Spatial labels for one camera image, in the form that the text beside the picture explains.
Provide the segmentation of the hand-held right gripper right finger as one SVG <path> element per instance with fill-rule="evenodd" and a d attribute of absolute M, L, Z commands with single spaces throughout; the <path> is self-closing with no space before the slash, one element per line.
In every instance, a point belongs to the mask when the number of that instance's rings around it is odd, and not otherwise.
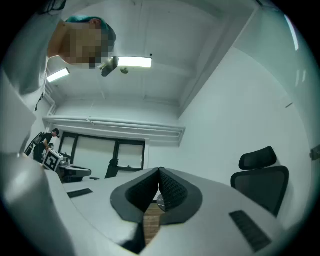
<path fill-rule="evenodd" d="M 284 233 L 282 224 L 267 210 L 229 185 L 171 170 L 199 188 L 202 204 L 185 223 L 161 226 L 142 256 L 251 256 L 254 251 L 230 214 L 245 212 L 274 242 Z"/>

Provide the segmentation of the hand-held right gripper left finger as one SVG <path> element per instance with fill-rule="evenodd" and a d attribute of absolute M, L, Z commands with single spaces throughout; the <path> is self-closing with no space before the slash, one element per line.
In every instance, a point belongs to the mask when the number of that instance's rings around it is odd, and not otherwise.
<path fill-rule="evenodd" d="M 140 170 L 108 179 L 65 183 L 67 193 L 90 189 L 92 192 L 71 198 L 71 201 L 84 218 L 112 242 L 124 246 L 131 253 L 139 254 L 145 237 L 142 229 L 135 222 L 122 220 L 111 205 L 110 196 L 117 187 L 147 173 Z"/>

